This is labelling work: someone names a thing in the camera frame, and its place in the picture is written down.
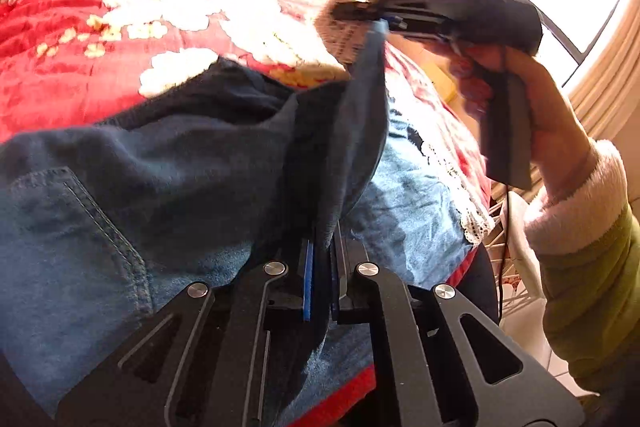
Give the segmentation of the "right forearm green sleeve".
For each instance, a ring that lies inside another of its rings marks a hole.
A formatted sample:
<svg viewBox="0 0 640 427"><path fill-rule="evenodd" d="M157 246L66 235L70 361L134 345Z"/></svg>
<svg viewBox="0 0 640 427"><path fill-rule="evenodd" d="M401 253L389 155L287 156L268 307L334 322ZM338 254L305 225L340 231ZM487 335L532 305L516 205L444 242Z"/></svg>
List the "right forearm green sleeve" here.
<svg viewBox="0 0 640 427"><path fill-rule="evenodd" d="M586 181L563 199L540 190L524 232L540 263L544 332L579 387L612 388L639 358L639 223L623 159L606 140Z"/></svg>

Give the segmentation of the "right hand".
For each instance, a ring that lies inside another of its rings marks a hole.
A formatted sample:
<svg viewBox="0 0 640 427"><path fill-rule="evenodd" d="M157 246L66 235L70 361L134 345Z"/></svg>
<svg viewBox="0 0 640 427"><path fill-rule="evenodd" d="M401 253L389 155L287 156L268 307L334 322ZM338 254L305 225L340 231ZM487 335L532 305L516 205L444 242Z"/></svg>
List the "right hand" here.
<svg viewBox="0 0 640 427"><path fill-rule="evenodd" d="M508 46L468 46L460 54L445 43L430 41L425 47L448 58L449 72L458 82L464 110L474 119L487 112L491 98L491 89L476 75L475 66L510 72L524 82L532 122L530 153L549 204L569 198L586 182L596 167L597 154L570 102L544 66Z"/></svg>

